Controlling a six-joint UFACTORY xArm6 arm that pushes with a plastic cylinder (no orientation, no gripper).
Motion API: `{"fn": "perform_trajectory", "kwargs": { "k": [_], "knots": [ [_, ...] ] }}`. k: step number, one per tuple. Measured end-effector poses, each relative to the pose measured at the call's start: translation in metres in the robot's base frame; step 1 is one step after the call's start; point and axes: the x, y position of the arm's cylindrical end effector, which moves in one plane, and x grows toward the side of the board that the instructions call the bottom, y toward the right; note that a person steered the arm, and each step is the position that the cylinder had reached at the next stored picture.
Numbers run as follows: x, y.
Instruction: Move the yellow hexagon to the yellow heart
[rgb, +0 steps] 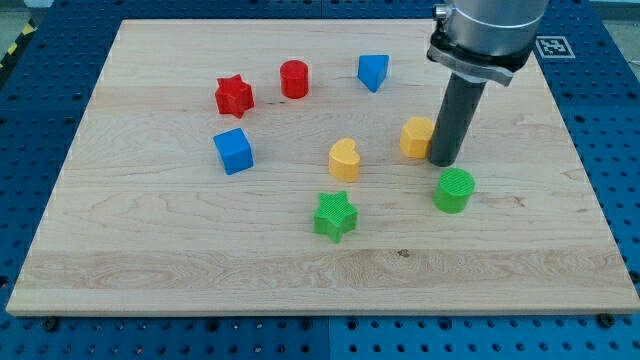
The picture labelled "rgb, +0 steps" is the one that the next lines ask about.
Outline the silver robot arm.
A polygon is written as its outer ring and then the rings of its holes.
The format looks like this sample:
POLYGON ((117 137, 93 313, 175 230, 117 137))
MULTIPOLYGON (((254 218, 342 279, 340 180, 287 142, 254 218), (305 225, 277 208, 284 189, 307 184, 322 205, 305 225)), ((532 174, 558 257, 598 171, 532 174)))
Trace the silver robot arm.
POLYGON ((426 57, 473 82, 508 86, 527 62, 548 0, 444 0, 426 57))

